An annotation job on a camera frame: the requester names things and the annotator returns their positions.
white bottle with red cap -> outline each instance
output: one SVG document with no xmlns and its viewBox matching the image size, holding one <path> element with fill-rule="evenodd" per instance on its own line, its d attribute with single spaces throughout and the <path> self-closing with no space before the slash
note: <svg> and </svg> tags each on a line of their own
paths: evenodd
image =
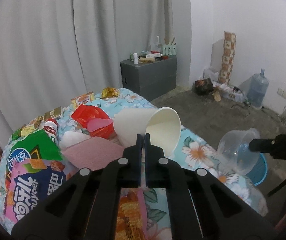
<svg viewBox="0 0 286 240">
<path fill-rule="evenodd" d="M 55 143 L 56 145 L 58 145 L 58 141 L 57 141 L 57 128 L 58 128 L 58 123 L 55 119 L 47 119 L 43 130 L 45 130 L 45 132 L 47 133 L 47 135 L 49 136 L 49 138 L 53 141 L 53 143 Z"/>
</svg>

pink sponge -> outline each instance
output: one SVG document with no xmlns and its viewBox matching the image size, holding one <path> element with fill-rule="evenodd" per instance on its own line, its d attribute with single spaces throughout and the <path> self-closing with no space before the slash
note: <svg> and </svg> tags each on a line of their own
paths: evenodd
<svg viewBox="0 0 286 240">
<path fill-rule="evenodd" d="M 96 171 L 123 156 L 124 147 L 101 137 L 94 137 L 70 146 L 62 154 L 77 168 Z"/>
</svg>

blue oval logo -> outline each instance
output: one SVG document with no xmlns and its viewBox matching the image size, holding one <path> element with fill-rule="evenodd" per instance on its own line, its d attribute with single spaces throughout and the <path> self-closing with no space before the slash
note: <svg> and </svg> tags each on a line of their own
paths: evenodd
<svg viewBox="0 0 286 240">
<path fill-rule="evenodd" d="M 26 159 L 30 159 L 30 153 L 24 149 L 24 148 L 16 148 L 12 151 L 12 153 L 9 155 L 8 161 L 7 161 L 7 168 L 9 171 L 12 171 L 15 163 L 21 163 Z"/>
</svg>

blue water bottle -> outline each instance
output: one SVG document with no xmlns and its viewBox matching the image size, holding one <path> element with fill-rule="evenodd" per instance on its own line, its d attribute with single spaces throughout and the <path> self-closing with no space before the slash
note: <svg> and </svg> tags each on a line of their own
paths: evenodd
<svg viewBox="0 0 286 240">
<path fill-rule="evenodd" d="M 247 93 L 247 98 L 251 103 L 251 106 L 256 109 L 262 108 L 262 102 L 265 97 L 268 84 L 269 81 L 264 76 L 264 69 L 261 69 L 260 74 L 257 73 L 251 77 L 251 84 Z"/>
</svg>

pink snack bag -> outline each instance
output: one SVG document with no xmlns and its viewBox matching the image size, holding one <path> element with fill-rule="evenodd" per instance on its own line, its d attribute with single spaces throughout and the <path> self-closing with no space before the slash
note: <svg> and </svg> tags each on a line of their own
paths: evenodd
<svg viewBox="0 0 286 240">
<path fill-rule="evenodd" d="M 16 163 L 6 196 L 5 216 L 16 223 L 77 171 L 68 161 L 27 159 Z"/>
</svg>

